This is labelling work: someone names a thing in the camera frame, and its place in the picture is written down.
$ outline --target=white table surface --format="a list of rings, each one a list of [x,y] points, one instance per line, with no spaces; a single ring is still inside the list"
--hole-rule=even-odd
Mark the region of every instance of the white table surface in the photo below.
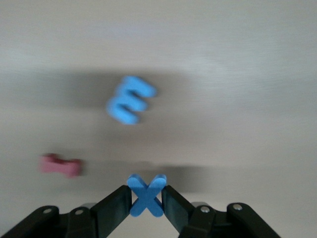
[[[317,234],[317,3],[0,3],[0,235],[158,173],[189,201],[252,206],[282,237]],[[125,75],[157,87],[141,123],[105,111]],[[66,179],[39,156],[86,162]],[[129,217],[110,237],[177,237]]]

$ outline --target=bolt head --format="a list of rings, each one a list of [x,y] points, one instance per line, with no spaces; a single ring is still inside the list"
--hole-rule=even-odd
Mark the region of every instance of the bolt head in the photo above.
[[[204,213],[210,212],[209,207],[206,207],[206,206],[202,206],[202,207],[200,208],[200,210],[201,210],[202,212],[204,212]]]
[[[51,210],[51,208],[49,208],[49,209],[45,209],[44,211],[43,211],[43,213],[44,214],[47,214],[47,213],[50,213],[52,210]]]
[[[84,211],[83,210],[77,210],[76,212],[75,212],[75,215],[80,215],[80,214],[82,214]]]
[[[233,205],[233,209],[237,210],[237,211],[241,211],[243,208],[242,208],[242,206],[240,204],[234,204]]]

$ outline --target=pink foam piece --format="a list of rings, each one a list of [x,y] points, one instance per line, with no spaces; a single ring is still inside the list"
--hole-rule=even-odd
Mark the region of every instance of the pink foam piece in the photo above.
[[[62,160],[57,154],[46,154],[40,159],[40,170],[43,173],[58,172],[65,174],[68,178],[80,175],[82,167],[81,160]]]

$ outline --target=blue foam letter x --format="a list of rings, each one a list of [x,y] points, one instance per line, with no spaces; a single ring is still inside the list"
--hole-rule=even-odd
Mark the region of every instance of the blue foam letter x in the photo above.
[[[166,176],[157,175],[152,182],[147,185],[139,175],[131,175],[127,181],[128,186],[138,196],[133,203],[130,214],[134,217],[140,216],[147,208],[153,216],[160,217],[164,214],[161,202],[157,195],[166,186]]]

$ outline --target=metal screw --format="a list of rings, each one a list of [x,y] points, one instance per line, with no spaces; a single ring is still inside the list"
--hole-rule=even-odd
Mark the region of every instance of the metal screw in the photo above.
[[[205,206],[201,207],[200,210],[201,210],[202,212],[204,212],[204,213],[210,212],[209,207],[205,207]]]
[[[51,211],[52,211],[51,208],[49,208],[49,209],[44,210],[43,213],[47,214],[47,213],[50,213]]]
[[[242,210],[242,206],[240,204],[233,204],[233,209],[237,210],[237,211],[241,211]]]
[[[75,212],[75,215],[80,215],[80,214],[82,214],[84,211],[83,210],[77,210],[76,212]]]

